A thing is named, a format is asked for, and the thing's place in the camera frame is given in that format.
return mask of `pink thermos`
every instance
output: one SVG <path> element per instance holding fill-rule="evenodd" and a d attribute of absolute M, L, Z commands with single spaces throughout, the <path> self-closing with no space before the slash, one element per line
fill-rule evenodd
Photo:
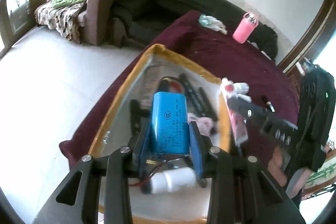
<path fill-rule="evenodd" d="M 246 13 L 232 37 L 238 43 L 243 44 L 248 39 L 252 31 L 258 26 L 258 23 L 259 20 L 256 15 L 253 15 L 253 13 L 250 12 Z"/>

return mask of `pink cloth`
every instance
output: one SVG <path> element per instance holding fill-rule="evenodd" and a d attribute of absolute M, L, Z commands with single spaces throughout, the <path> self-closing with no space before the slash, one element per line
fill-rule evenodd
<path fill-rule="evenodd" d="M 210 136 L 210 131 L 213 128 L 213 120 L 208 117 L 197 117 L 193 113 L 188 113 L 188 123 L 196 122 L 201 135 Z"/>

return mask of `bed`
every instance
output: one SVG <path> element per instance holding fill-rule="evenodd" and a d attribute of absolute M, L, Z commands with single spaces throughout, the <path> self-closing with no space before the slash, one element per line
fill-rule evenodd
<path fill-rule="evenodd" d="M 216 77 L 227 77 L 234 82 L 247 82 L 250 86 L 248 95 L 253 103 L 265 106 L 261 98 L 264 95 L 272 102 L 278 117 L 296 124 L 299 112 L 298 97 L 288 77 L 251 44 L 235 42 L 231 36 L 233 30 L 228 29 L 228 34 L 224 35 L 204 28 L 198 23 L 199 16 L 198 11 L 188 12 L 173 22 L 148 47 L 155 43 L 163 44 L 166 48 L 198 63 Z M 70 168 L 88 153 L 114 96 L 140 56 L 141 53 L 111 84 L 72 139 L 59 144 Z M 249 145 L 245 148 L 247 153 L 256 155 L 267 165 L 276 144 L 264 140 L 259 134 L 250 135 L 250 132 L 248 142 Z"/>

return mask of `white tile floor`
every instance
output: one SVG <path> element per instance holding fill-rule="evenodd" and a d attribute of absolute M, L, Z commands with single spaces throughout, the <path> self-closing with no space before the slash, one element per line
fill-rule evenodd
<path fill-rule="evenodd" d="M 58 144 L 138 54 L 40 27 L 0 61 L 0 186 L 26 224 L 68 173 Z"/>

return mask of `blue battery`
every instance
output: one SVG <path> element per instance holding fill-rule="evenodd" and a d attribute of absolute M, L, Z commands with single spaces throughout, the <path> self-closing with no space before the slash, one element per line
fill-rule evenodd
<path fill-rule="evenodd" d="M 152 111 L 151 153 L 161 156 L 189 154 L 187 106 L 183 94 L 155 93 Z"/>

